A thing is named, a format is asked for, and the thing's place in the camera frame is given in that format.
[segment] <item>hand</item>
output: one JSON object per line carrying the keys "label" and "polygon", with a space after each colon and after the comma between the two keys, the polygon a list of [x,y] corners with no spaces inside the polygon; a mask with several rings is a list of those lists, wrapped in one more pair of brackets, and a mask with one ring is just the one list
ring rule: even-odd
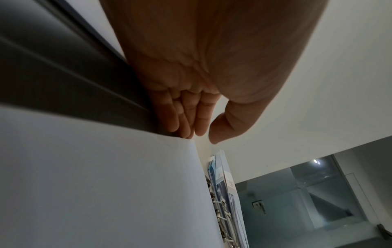
{"label": "hand", "polygon": [[212,143],[259,118],[289,76],[326,0],[101,0],[163,126]]}

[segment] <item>white wall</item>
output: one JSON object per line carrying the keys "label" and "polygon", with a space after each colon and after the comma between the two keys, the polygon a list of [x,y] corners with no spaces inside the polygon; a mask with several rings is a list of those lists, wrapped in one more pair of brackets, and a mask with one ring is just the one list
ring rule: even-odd
{"label": "white wall", "polygon": [[390,0],[330,1],[257,124],[213,146],[236,183],[392,135],[390,13]]}
{"label": "white wall", "polygon": [[335,154],[343,173],[355,176],[379,223],[389,230],[392,229],[391,141],[389,137]]}

